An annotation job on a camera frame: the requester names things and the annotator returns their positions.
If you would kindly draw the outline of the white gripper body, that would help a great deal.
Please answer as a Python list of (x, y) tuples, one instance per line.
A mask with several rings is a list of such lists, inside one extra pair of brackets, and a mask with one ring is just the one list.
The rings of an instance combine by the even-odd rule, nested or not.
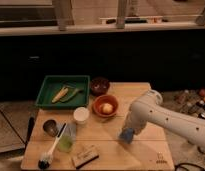
[(137, 113), (130, 111), (124, 121), (123, 130), (132, 129), (135, 135), (138, 135), (146, 127), (147, 121), (139, 116)]

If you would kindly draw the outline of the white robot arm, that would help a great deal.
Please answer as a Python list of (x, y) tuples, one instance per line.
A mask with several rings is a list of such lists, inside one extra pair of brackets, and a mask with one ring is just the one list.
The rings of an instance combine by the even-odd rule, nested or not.
[(161, 106), (158, 91), (149, 90), (129, 107), (120, 137), (131, 143), (134, 135), (142, 132), (148, 122), (161, 126), (205, 149), (205, 120), (181, 114)]

